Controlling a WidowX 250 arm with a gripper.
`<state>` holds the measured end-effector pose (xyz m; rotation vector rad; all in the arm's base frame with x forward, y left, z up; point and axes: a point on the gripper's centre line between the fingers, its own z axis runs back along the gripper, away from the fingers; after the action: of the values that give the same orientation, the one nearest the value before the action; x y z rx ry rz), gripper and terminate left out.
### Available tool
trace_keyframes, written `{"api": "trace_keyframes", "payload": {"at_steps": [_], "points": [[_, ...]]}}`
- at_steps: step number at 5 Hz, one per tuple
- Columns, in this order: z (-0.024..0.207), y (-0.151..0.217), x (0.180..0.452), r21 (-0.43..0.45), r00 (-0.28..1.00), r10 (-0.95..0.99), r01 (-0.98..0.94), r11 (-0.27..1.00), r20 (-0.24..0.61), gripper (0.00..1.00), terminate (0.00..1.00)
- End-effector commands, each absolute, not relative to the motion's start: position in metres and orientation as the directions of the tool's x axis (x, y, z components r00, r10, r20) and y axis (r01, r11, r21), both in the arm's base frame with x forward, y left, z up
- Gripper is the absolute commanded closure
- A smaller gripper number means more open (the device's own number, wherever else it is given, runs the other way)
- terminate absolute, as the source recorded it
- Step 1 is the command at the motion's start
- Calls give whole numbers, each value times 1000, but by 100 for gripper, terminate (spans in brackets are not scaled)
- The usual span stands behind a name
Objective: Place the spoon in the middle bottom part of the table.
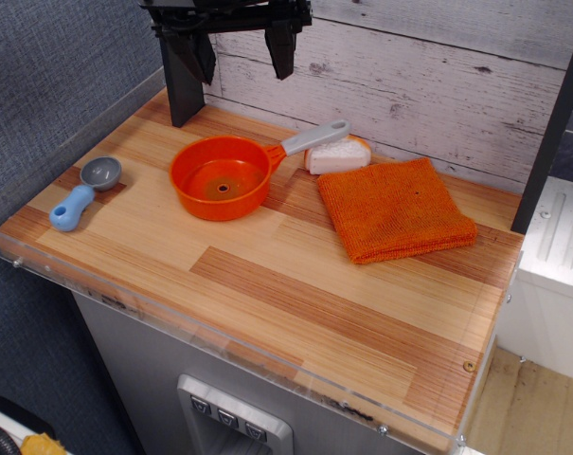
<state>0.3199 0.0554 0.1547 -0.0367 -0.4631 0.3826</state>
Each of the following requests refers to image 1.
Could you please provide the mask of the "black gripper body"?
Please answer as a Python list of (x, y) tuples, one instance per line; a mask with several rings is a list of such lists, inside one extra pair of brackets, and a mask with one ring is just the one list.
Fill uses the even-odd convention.
[(155, 29), (176, 35), (216, 34), (312, 24), (310, 1), (139, 1)]

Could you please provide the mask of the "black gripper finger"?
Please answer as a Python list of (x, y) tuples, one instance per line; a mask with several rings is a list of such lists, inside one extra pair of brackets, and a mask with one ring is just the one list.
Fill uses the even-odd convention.
[(211, 85), (216, 57), (208, 35), (191, 31), (178, 32), (167, 28), (162, 28), (161, 31), (163, 41), (189, 74), (196, 81)]
[(290, 24), (274, 24), (265, 30), (264, 38), (277, 78), (285, 80), (294, 71), (295, 34), (292, 27)]

